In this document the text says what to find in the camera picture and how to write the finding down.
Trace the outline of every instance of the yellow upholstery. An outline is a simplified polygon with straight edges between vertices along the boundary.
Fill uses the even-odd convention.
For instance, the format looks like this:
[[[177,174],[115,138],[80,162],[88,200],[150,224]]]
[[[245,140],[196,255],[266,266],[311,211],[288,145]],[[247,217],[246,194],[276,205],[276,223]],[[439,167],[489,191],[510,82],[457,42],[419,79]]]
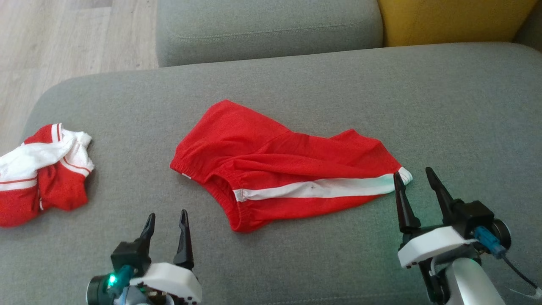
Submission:
[[[537,0],[379,0],[385,45],[511,41]]]

